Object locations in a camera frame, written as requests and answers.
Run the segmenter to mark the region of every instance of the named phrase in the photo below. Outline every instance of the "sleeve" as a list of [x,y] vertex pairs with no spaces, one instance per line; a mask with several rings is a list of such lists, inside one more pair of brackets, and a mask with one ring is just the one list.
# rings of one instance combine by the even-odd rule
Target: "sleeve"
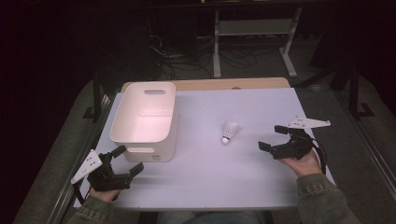
[[298,208],[304,224],[360,223],[347,205],[344,193],[326,175],[297,179]]
[[112,223],[113,204],[89,196],[67,224]]

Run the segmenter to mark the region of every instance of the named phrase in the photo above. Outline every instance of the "shuttlecock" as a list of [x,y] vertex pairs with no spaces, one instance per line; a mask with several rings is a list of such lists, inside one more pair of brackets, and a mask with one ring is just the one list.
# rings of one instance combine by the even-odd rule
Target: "shuttlecock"
[[228,144],[230,142],[230,138],[232,138],[239,129],[239,125],[233,121],[225,121],[224,123],[224,133],[221,138],[221,142],[223,144]]

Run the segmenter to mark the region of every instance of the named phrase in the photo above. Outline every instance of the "black strap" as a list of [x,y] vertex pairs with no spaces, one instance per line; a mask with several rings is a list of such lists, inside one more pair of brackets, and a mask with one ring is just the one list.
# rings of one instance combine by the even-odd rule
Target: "black strap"
[[326,175],[326,165],[327,165],[327,155],[326,151],[324,150],[323,146],[316,140],[315,142],[318,143],[318,147],[315,144],[312,144],[315,151],[318,153],[319,162],[320,162],[320,169],[324,175]]

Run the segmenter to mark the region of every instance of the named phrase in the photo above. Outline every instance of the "metal frame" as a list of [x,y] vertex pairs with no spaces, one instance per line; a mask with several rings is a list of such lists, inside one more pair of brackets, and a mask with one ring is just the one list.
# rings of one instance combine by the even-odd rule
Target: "metal frame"
[[[241,28],[243,27],[244,24],[248,24],[246,21],[226,21],[223,24],[219,20],[219,11],[216,10],[216,15],[215,15],[215,48],[214,48],[214,54],[213,54],[213,77],[214,78],[221,78],[221,69],[220,69],[220,63],[219,63],[219,36],[220,35],[279,35],[279,34],[288,34],[285,45],[283,47],[279,48],[280,55],[282,56],[283,63],[286,66],[286,69],[288,70],[289,76],[290,77],[297,77],[297,73],[294,69],[294,66],[291,62],[290,56],[289,56],[289,50],[291,46],[291,42],[294,38],[295,31],[297,29],[297,25],[300,19],[300,15],[302,12],[302,8],[298,7],[295,10],[294,16],[291,19],[290,22],[290,27],[289,30],[283,30],[282,28],[279,29],[279,24],[285,23],[285,20],[257,20],[257,21],[252,21],[253,23],[250,23],[249,25],[252,26],[257,26],[258,29],[260,30],[254,30],[254,31],[246,31],[244,33],[244,29]],[[235,25],[235,31],[232,32],[232,28],[230,25],[233,24]],[[221,25],[227,26],[227,32],[222,32]]]

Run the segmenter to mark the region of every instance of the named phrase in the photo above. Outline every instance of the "person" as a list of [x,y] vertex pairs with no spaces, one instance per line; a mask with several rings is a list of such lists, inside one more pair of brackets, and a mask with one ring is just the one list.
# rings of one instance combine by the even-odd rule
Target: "person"
[[[324,175],[316,153],[311,150],[300,160],[286,158],[281,162],[297,174],[298,210],[301,221],[310,223],[360,223],[347,205],[344,193]],[[111,223],[112,199],[120,190],[105,192],[90,190],[86,202],[67,223]],[[264,223],[257,212],[193,213],[180,215],[174,212],[160,213],[157,223]]]

